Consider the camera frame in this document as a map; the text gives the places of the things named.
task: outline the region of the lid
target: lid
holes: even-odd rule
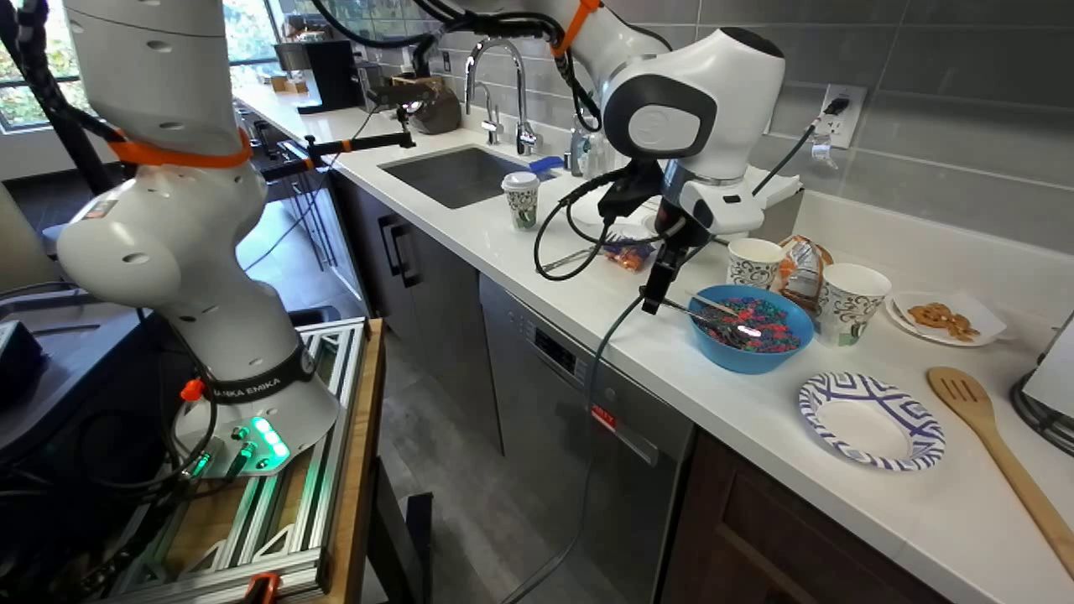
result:
[[[503,182],[501,182],[503,192],[538,192],[539,182],[533,171],[511,171]]]

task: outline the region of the electrical outlet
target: electrical outlet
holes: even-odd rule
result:
[[[825,113],[825,107],[834,98],[850,102],[844,112]],[[815,112],[815,138],[828,138],[833,149],[850,149],[853,130],[859,126],[859,119],[862,119],[862,103],[865,103],[865,88],[828,85],[825,102]]]

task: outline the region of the tile backsplash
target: tile backsplash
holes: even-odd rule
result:
[[[869,90],[850,150],[788,164],[809,189],[1074,256],[1074,5],[1064,0],[605,0],[625,19],[691,45],[747,28],[788,57],[756,164],[773,168],[819,112],[825,85]],[[468,35],[445,35],[432,71],[460,88]],[[570,126],[547,48],[520,45],[531,113]],[[479,65],[513,113],[507,54]]]

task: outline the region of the bowl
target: bowl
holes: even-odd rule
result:
[[[702,300],[734,308],[734,318],[747,330],[759,330],[759,338],[729,334],[720,330],[702,324],[691,318],[694,346],[729,371],[773,371],[800,350],[812,342],[812,315],[804,315],[795,302],[747,284],[712,284],[702,287],[691,302],[691,315],[716,315]]]

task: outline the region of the blue and white plate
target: blue and white plate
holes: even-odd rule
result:
[[[862,371],[815,377],[800,412],[833,452],[887,472],[917,472],[942,459],[941,421],[910,393]]]

